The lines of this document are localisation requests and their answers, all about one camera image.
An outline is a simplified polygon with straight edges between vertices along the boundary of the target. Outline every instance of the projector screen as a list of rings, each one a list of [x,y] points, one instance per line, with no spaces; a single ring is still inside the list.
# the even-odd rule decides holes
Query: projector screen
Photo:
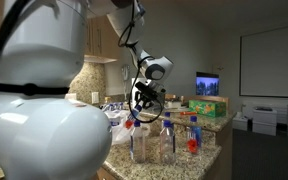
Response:
[[[240,96],[288,97],[288,27],[240,41]]]

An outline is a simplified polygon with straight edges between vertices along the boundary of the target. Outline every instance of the tv screen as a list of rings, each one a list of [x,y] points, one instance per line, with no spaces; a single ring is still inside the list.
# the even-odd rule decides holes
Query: tv screen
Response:
[[[218,96],[218,74],[196,72],[196,95]]]

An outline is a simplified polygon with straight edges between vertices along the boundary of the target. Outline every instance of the green box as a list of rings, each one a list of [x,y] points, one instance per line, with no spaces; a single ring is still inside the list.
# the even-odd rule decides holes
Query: green box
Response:
[[[197,114],[203,114],[210,117],[226,115],[225,102],[189,100],[189,109]]]

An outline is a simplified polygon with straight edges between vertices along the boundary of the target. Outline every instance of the backsplash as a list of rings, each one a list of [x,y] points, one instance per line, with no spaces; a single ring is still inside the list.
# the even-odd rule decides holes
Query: backsplash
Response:
[[[70,85],[69,93],[76,93],[77,100],[92,104],[92,92],[99,92],[99,102],[103,103],[106,96],[105,88],[104,64],[84,62],[81,72]]]

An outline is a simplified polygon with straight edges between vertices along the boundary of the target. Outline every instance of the ceiling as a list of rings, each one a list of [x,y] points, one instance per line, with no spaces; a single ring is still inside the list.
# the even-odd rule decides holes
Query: ceiling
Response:
[[[174,0],[213,31],[288,24],[288,0]]]

